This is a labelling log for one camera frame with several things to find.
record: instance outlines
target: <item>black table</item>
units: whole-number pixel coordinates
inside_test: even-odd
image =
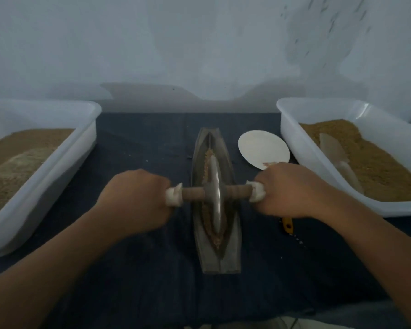
[[[102,114],[95,149],[20,249],[0,258],[0,272],[74,222],[116,173],[144,168],[189,183],[201,127],[218,127],[237,182],[258,170],[237,148],[241,134],[280,135],[280,114]],[[411,236],[411,217],[389,221]],[[49,328],[129,328],[260,320],[387,296],[343,239],[314,219],[278,219],[241,208],[242,273],[205,276],[196,254],[190,208],[154,232],[127,238],[94,263],[49,315]]]

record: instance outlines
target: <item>person's right arm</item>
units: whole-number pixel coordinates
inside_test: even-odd
[[[260,172],[267,215],[314,217],[337,231],[411,324],[411,237],[307,168],[279,163]]]

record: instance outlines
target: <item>white wall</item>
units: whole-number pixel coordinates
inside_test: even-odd
[[[271,111],[342,96],[411,119],[411,0],[0,0],[0,97]]]

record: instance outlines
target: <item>person's left arm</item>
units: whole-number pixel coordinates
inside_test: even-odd
[[[166,178],[143,170],[116,175],[96,205],[0,274],[0,328],[35,329],[86,268],[112,245],[169,219]]]

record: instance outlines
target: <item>plastic container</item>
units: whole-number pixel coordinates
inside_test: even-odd
[[[0,210],[0,256],[21,246],[35,231],[96,143],[93,102],[0,100],[0,139],[35,128],[74,128]]]
[[[281,133],[301,165],[317,173],[384,217],[411,216],[411,201],[380,202],[355,191],[321,152],[299,123],[345,119],[358,127],[364,139],[376,144],[411,172],[411,125],[359,100],[284,98],[277,101],[282,113]]]

